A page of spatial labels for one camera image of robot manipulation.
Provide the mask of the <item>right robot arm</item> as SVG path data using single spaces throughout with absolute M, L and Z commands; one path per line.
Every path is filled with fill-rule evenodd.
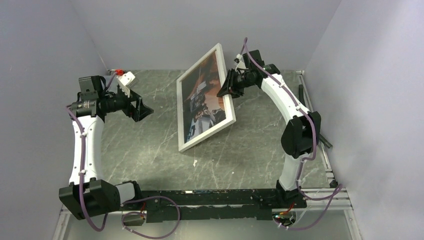
M 294 95 L 281 71 L 274 64 L 265 64 L 258 50 L 239 53 L 234 62 L 235 68 L 228 70 L 217 96 L 239 98 L 246 88 L 257 86 L 268 95 L 285 120 L 280 140 L 285 159 L 277 182 L 281 190 L 275 193 L 275 202 L 286 208 L 293 203 L 294 195 L 300 193 L 303 165 L 316 156 L 321 115 L 310 111 Z

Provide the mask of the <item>wooden picture frame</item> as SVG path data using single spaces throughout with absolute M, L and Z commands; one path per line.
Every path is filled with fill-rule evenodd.
M 226 76 L 223 48 L 217 43 L 177 79 L 179 152 L 236 122 L 232 97 L 217 96 Z

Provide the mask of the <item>printed photo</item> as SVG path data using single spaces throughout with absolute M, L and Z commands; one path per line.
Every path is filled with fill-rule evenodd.
M 192 141 L 226 118 L 216 52 L 209 54 L 181 81 L 183 140 Z

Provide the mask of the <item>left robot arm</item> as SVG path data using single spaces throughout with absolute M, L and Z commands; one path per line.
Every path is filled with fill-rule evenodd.
M 59 189 L 59 200 L 78 220 L 115 212 L 125 204 L 137 210 L 143 195 L 136 181 L 113 185 L 104 180 L 101 167 L 101 140 L 106 116 L 123 112 L 134 122 L 153 114 L 133 91 L 137 78 L 132 72 L 116 73 L 117 89 L 110 91 L 111 81 L 94 75 L 78 80 L 77 100 L 68 107 L 74 133 L 74 159 L 68 186 Z

